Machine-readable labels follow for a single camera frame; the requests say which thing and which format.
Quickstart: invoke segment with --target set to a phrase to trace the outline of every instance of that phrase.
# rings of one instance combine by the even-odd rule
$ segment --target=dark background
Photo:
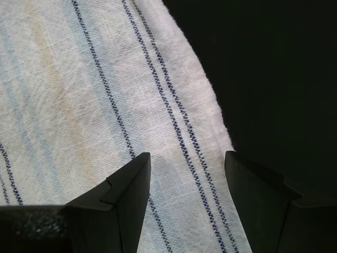
[[[328,1],[164,0],[234,148],[337,196],[337,12]]]

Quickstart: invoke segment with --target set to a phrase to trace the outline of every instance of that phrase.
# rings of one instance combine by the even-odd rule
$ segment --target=white towel
[[[0,204],[65,204],[142,152],[139,252],[250,252],[231,141],[160,0],[0,1]]]

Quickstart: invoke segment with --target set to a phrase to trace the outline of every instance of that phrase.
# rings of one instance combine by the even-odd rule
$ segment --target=black plastic part
[[[225,172],[253,253],[337,252],[337,199],[233,151],[226,153]]]
[[[65,206],[0,208],[6,252],[136,253],[150,192],[142,153]]]

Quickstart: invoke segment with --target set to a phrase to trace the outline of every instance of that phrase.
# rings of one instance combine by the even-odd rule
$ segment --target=blue stripe
[[[191,141],[193,143],[194,150],[195,150],[195,152],[196,152],[196,154],[197,154],[197,156],[199,158],[200,164],[201,164],[201,166],[202,166],[202,168],[203,168],[203,170],[205,172],[207,181],[208,181],[208,183],[210,185],[210,188],[211,188],[211,192],[212,192],[212,196],[213,196],[214,202],[216,204],[217,210],[220,213],[220,216],[221,216],[222,222],[223,222],[223,224],[225,226],[225,229],[226,229],[226,232],[228,234],[228,237],[229,237],[229,239],[230,239],[230,241],[232,243],[232,246],[234,248],[235,253],[239,253],[239,250],[238,250],[237,245],[235,243],[234,237],[233,237],[233,235],[231,233],[231,230],[229,228],[229,224],[227,222],[226,215],[225,215],[224,211],[222,210],[219,198],[217,196],[216,188],[215,188],[213,179],[211,177],[211,174],[209,173],[209,167],[208,167],[208,165],[207,165],[207,163],[205,161],[204,155],[203,155],[203,153],[201,151],[201,148],[200,148],[200,145],[199,145],[199,143],[197,141],[196,134],[194,133],[193,127],[192,127],[192,125],[190,123],[187,111],[184,108],[183,104],[181,103],[178,95],[176,94],[176,90],[173,87],[173,84],[171,82],[170,76],[168,74],[169,72],[167,71],[167,68],[166,68],[164,59],[162,57],[162,54],[160,53],[160,51],[159,51],[159,49],[158,49],[158,47],[157,47],[157,45],[155,43],[155,38],[153,36],[153,33],[151,32],[151,29],[149,28],[149,26],[148,26],[148,24],[146,22],[146,19],[145,19],[143,13],[139,9],[139,7],[136,5],[136,3],[134,2],[134,0],[132,0],[132,3],[133,3],[135,9],[137,10],[137,12],[138,12],[138,14],[139,14],[139,16],[140,16],[140,18],[141,18],[141,20],[143,22],[143,25],[145,27],[145,30],[146,30],[148,36],[150,37],[151,45],[152,45],[152,47],[153,47],[153,49],[154,49],[154,51],[155,51],[155,53],[157,55],[157,59],[158,59],[160,65],[162,67],[162,71],[163,71],[164,76],[165,76],[166,84],[167,84],[168,88],[170,89],[172,97],[173,97],[175,103],[177,104],[177,106],[178,106],[178,108],[179,108],[179,110],[180,110],[180,112],[181,112],[181,114],[183,116],[185,125],[187,127],[187,131],[188,131],[188,133],[190,135],[190,138],[191,138]]]
[[[45,160],[48,164],[48,167],[51,172],[51,180],[53,183],[53,187],[57,195],[60,197],[61,202],[66,202],[66,197],[63,191],[63,187],[60,184],[59,176],[57,173],[57,167],[55,165],[55,162],[53,160],[53,154],[51,147],[48,145],[47,140],[44,138],[44,133],[41,128],[40,119],[37,115],[36,106],[34,105],[29,89],[27,88],[27,81],[24,78],[24,74],[22,73],[22,68],[20,68],[20,62],[18,61],[17,57],[15,56],[15,50],[13,49],[13,46],[10,42],[9,35],[5,29],[5,27],[0,27],[0,32],[2,34],[4,46],[8,51],[8,58],[12,61],[13,68],[15,72],[17,73],[17,84],[19,86],[19,89],[21,91],[21,94],[23,96],[23,102],[25,104],[25,108],[29,110],[30,115],[32,116],[33,120],[33,126],[34,131],[36,132],[36,136],[38,139],[39,144],[41,145],[43,154],[45,156]]]
[[[9,177],[9,181],[11,182],[11,186],[12,186],[15,198],[17,200],[17,203],[20,206],[22,206],[23,205],[23,201],[22,201],[22,198],[20,196],[19,190],[17,189],[17,187],[15,185],[14,176],[13,176],[12,168],[11,168],[11,163],[9,162],[8,154],[7,154],[6,150],[4,149],[4,147],[2,146],[1,143],[0,143],[0,152],[1,152],[1,154],[3,155],[3,157],[5,159],[7,174],[8,174],[8,177]]]
[[[6,204],[9,205],[9,197],[8,197],[8,194],[7,194],[7,189],[6,189],[4,180],[2,179],[1,175],[0,175],[0,183],[1,183],[1,187],[2,187],[2,192],[3,192],[5,200],[6,200]]]
[[[89,46],[89,48],[90,48],[90,52],[91,52],[91,55],[92,55],[93,60],[94,60],[94,62],[95,62],[95,65],[96,65],[96,67],[97,67],[97,70],[98,70],[98,72],[99,72],[100,78],[101,78],[102,83],[103,83],[103,85],[104,85],[105,92],[106,92],[106,94],[107,94],[108,100],[110,101],[111,107],[112,107],[112,109],[113,109],[113,111],[114,111],[114,113],[115,113],[115,116],[116,116],[116,118],[117,118],[117,121],[118,121],[118,123],[119,123],[119,125],[120,125],[120,127],[121,127],[122,134],[123,134],[124,139],[125,139],[125,141],[126,141],[126,146],[127,146],[127,148],[128,148],[128,151],[129,151],[129,153],[130,153],[131,158],[134,159],[134,158],[136,157],[136,155],[135,155],[135,152],[134,152],[134,150],[133,150],[133,147],[132,147],[130,138],[129,138],[129,136],[128,136],[127,130],[126,130],[126,128],[125,128],[124,122],[123,122],[122,117],[121,117],[121,115],[120,115],[120,113],[119,113],[119,110],[118,110],[118,108],[117,108],[117,105],[116,105],[116,103],[115,103],[115,101],[114,101],[114,99],[113,99],[113,97],[112,97],[112,93],[111,93],[110,86],[109,86],[109,84],[108,84],[108,81],[106,80],[105,74],[104,74],[103,69],[102,69],[101,64],[100,64],[100,61],[98,60],[98,57],[97,57],[97,54],[96,54],[96,51],[95,51],[95,47],[94,47],[94,45],[93,45],[93,43],[92,43],[92,40],[91,40],[90,35],[89,35],[89,32],[88,32],[88,30],[87,30],[87,28],[86,28],[86,25],[84,24],[84,21],[83,21],[83,18],[82,18],[80,9],[79,9],[79,7],[78,7],[78,3],[77,3],[76,0],[72,0],[72,4],[73,4],[73,6],[74,6],[74,9],[75,9],[75,13],[76,13],[78,22],[80,23],[80,26],[81,26],[81,28],[82,28],[82,30],[83,30],[85,39],[86,39],[86,41],[87,41],[87,43],[88,43],[88,46]],[[160,230],[160,232],[161,232],[161,235],[162,235],[162,238],[163,238],[163,240],[164,240],[164,243],[165,243],[165,245],[166,245],[167,251],[168,251],[169,253],[172,253],[173,251],[172,251],[170,242],[169,242],[168,239],[167,239],[166,232],[165,232],[165,230],[164,230],[163,224],[162,224],[162,222],[161,222],[161,220],[160,220],[160,217],[159,217],[159,214],[158,214],[158,212],[157,212],[157,210],[156,210],[156,207],[155,207],[155,205],[154,205],[154,202],[153,202],[153,200],[152,200],[152,198],[151,198],[151,195],[149,196],[149,200],[148,200],[148,201],[149,201],[151,210],[152,210],[152,212],[153,212],[153,215],[154,215],[154,217],[155,217],[155,220],[156,220],[156,222],[157,222],[157,225],[158,225],[158,227],[159,227],[159,230]]]
[[[154,67],[154,65],[153,65],[153,63],[152,63],[152,61],[150,59],[150,55],[148,53],[148,50],[147,50],[147,48],[145,46],[145,43],[143,41],[143,38],[142,38],[142,36],[141,36],[141,34],[140,34],[139,30],[138,30],[138,27],[137,27],[137,25],[136,25],[136,23],[134,21],[133,15],[130,12],[129,7],[126,4],[126,1],[122,0],[122,3],[123,3],[123,6],[124,6],[124,9],[125,9],[125,12],[126,12],[128,18],[130,20],[131,26],[132,26],[132,28],[133,28],[133,30],[135,32],[137,40],[138,40],[138,42],[141,45],[141,48],[143,50],[146,62],[147,62],[148,66],[149,66],[149,68],[150,68],[150,70],[152,72],[152,75],[154,77],[154,81],[156,83],[156,86],[157,86],[157,89],[159,91],[159,94],[161,95],[161,98],[162,98],[162,100],[163,100],[163,102],[164,102],[164,104],[166,106],[167,112],[168,112],[168,114],[169,114],[169,116],[170,116],[170,118],[172,120],[172,123],[173,123],[173,126],[174,126],[174,130],[176,132],[177,138],[178,138],[179,143],[180,143],[180,147],[182,149],[182,152],[183,152],[184,157],[186,159],[187,165],[188,165],[188,167],[189,167],[189,169],[190,169],[190,171],[192,173],[192,176],[193,176],[193,178],[195,180],[195,183],[197,185],[197,188],[198,188],[198,191],[200,193],[203,205],[204,205],[204,207],[206,209],[207,215],[208,215],[208,217],[210,219],[212,228],[213,228],[214,233],[215,233],[215,235],[217,237],[217,240],[218,240],[218,242],[220,244],[221,250],[222,250],[223,253],[225,253],[225,252],[227,252],[226,249],[225,249],[225,245],[223,243],[223,240],[221,238],[220,232],[219,232],[219,230],[217,228],[217,225],[215,223],[215,219],[214,219],[214,216],[213,216],[212,211],[210,209],[210,206],[208,204],[208,201],[207,201],[204,189],[201,186],[201,182],[200,182],[199,176],[197,175],[195,167],[194,167],[194,165],[192,163],[192,160],[191,160],[191,158],[189,156],[188,150],[186,148],[186,145],[184,143],[184,140],[183,140],[183,137],[182,137],[182,134],[181,134],[181,130],[180,130],[180,128],[178,126],[178,123],[177,123],[177,121],[176,121],[176,119],[174,117],[173,110],[172,110],[172,108],[171,108],[171,106],[170,106],[170,104],[169,104],[169,102],[167,100],[167,97],[166,97],[166,95],[164,93],[163,87],[161,86],[161,83],[160,83],[157,71],[156,71],[156,69],[155,69],[155,67]]]

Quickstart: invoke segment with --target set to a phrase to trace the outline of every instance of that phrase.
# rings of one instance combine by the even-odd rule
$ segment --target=dish towel
[[[65,204],[152,156],[139,252],[250,252],[232,150],[160,0],[0,1],[0,204]]]

